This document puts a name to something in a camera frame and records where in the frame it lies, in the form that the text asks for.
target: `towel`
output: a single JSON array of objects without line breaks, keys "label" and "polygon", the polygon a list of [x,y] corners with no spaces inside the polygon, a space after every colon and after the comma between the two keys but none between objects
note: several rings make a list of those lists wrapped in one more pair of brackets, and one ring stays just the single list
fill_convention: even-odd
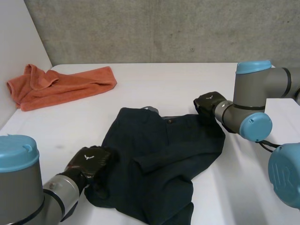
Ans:
[{"label": "towel", "polygon": [[110,67],[64,75],[53,70],[46,73],[32,64],[24,75],[7,82],[16,107],[30,111],[86,98],[109,91],[117,81]]}]

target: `blue cap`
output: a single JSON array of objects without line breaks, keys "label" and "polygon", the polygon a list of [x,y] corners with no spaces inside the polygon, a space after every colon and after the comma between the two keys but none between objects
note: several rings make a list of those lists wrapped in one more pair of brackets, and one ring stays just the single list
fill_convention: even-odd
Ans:
[{"label": "blue cap", "polygon": [[39,159],[36,141],[24,135],[0,136],[0,173],[25,169]]},{"label": "blue cap", "polygon": [[271,67],[272,64],[269,60],[239,62],[236,67],[235,74],[250,74],[265,69],[270,69]]},{"label": "blue cap", "polygon": [[277,196],[300,209],[300,143],[283,144],[269,159],[269,179]]},{"label": "blue cap", "polygon": [[260,142],[269,136],[272,127],[272,120],[267,114],[255,112],[240,124],[240,135],[249,141]]}]

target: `table surface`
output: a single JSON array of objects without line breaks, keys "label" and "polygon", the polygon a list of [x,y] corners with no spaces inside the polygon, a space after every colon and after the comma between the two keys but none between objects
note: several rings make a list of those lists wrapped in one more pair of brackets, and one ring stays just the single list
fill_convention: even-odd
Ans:
[{"label": "table surface", "polygon": [[[72,74],[110,66],[117,86],[74,102],[30,112],[17,110],[0,135],[29,135],[40,151],[45,183],[64,170],[83,146],[100,145],[120,108],[153,106],[161,116],[196,113],[193,100],[218,91],[232,100],[236,63],[76,64],[53,70]],[[300,107],[291,99],[268,99],[273,121],[268,138],[299,142]],[[239,135],[226,133],[222,155],[193,179],[193,225],[298,225],[300,214],[273,192],[267,174],[270,153]],[[143,225],[115,209],[92,206],[81,196],[74,215],[62,225]]]}]

